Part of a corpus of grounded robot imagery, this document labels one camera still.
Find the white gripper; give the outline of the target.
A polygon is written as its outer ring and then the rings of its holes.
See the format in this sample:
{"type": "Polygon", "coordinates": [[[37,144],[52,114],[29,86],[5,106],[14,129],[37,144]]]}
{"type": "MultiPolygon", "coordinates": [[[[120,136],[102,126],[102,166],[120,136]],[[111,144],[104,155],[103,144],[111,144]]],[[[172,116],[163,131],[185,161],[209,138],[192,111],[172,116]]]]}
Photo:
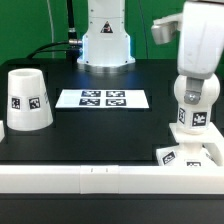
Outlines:
{"type": "Polygon", "coordinates": [[[203,80],[213,75],[224,51],[224,0],[186,0],[181,13],[154,20],[151,31],[157,45],[180,32],[177,70],[187,76],[184,102],[197,105],[203,80]]]}

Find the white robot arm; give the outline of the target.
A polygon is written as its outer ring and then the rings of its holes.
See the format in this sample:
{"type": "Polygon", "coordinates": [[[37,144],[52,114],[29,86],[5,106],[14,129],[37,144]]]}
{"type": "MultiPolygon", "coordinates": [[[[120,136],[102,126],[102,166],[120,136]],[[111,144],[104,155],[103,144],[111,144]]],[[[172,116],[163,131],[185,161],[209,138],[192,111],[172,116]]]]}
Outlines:
{"type": "MultiPolygon", "coordinates": [[[[125,0],[88,0],[80,66],[112,72],[135,62],[124,15],[125,0]]],[[[158,45],[180,37],[177,69],[187,78],[184,102],[198,104],[203,83],[212,77],[224,51],[224,0],[186,0],[182,12],[154,20],[151,32],[158,45]]]]}

